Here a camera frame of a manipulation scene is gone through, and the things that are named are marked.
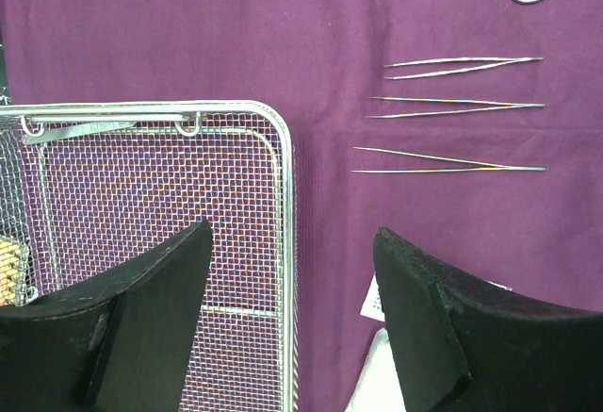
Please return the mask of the steel scalpel handle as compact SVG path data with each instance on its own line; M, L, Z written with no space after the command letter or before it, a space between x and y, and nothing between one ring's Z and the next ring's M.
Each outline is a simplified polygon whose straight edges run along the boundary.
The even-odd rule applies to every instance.
M79 138L88 135L97 135L111 131L132 128L136 126L136 122L97 122L73 124L58 128L46 129L41 136L33 137L23 135L22 142L25 145L45 143L56 140L66 140Z

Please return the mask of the ribbed grip steel tweezers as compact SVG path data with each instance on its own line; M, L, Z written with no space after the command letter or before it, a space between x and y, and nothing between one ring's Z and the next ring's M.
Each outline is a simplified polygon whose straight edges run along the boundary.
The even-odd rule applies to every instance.
M544 60L544 57L458 57L458 58L430 58L390 63L383 66L384 79L389 81L413 80L419 78L439 77L444 75L468 74L478 71L491 70L498 67L510 66L521 63L531 63ZM414 67L445 66L445 69L429 70L421 73L398 73L401 69Z

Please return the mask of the curved tip steel tweezers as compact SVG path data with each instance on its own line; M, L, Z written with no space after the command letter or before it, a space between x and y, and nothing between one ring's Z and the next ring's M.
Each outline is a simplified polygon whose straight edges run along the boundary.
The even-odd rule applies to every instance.
M425 111L425 112L402 112L394 114L368 115L369 119L380 120L395 120L404 118L419 118L444 115L458 115L466 113L479 113L498 111L506 109L520 108L545 108L544 103L511 103L487 100L472 100L472 99L448 99L448 98L413 98L413 97L385 97L371 96L370 100L395 102L395 103L420 103L420 104L437 104L437 105L468 105L468 108L456 108L453 110L443 111Z

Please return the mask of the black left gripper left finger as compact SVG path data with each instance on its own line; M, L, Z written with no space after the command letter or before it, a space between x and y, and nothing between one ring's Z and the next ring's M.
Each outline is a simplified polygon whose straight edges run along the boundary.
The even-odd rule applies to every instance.
M118 266L1 309L5 411L175 411L211 261L206 221Z

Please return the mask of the straight steel tweezers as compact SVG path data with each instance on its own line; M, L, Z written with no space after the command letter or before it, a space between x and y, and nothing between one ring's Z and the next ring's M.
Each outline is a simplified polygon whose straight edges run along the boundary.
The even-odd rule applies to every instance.
M352 170L353 173L362 174L428 174L428 173L470 173L470 172L496 172L496 171L511 171L511 172L547 172L548 167L544 166L519 166L506 165L485 161L477 161L471 159L462 159L454 157L442 157L435 155L427 155L420 153L404 152L398 150L375 148L375 147L360 147L354 146L355 150L367 151L371 153L381 153L401 157L413 157L420 159L428 159L441 161L448 164L458 164L459 168L435 168L435 169L360 169Z

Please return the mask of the orange circuit board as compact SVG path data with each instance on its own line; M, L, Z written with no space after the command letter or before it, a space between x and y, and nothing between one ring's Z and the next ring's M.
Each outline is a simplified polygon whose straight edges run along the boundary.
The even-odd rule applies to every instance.
M23 305L28 296L29 246L2 235L0 252L1 306Z

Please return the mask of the metal mesh instrument tray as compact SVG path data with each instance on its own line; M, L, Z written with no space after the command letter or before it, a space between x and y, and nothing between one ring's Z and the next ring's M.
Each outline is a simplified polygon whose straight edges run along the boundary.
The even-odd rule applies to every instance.
M22 142L97 122L137 124ZM206 221L211 261L175 411L296 410L292 155L282 117L255 101L3 107L1 236L29 246L23 305Z

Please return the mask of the small white green packet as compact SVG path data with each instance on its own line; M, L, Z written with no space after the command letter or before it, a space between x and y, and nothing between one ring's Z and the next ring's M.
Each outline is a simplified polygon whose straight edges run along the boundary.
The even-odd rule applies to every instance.
M369 347L346 412L402 412L405 405L385 328L378 330Z

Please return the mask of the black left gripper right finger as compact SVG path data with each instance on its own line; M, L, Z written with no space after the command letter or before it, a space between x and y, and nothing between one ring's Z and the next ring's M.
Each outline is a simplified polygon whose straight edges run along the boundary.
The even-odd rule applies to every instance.
M373 261L409 411L598 411L602 316L495 286L381 228Z

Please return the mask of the small white blue packet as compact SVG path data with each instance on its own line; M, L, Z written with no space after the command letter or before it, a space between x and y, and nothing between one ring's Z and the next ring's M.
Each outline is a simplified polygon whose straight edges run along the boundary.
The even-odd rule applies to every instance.
M385 322L376 275L371 278L367 294L360 308L360 315L374 321Z

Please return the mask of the purple cloth drape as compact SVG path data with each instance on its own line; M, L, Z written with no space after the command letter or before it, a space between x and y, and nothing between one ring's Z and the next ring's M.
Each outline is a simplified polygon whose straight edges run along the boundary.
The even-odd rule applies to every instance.
M426 252L543 301L602 307L602 0L1 0L14 103L254 99L295 146L303 411L341 411L377 323L360 307L386 226ZM384 79L384 65L544 57ZM369 119L468 105L545 108ZM458 164L547 172L362 174Z

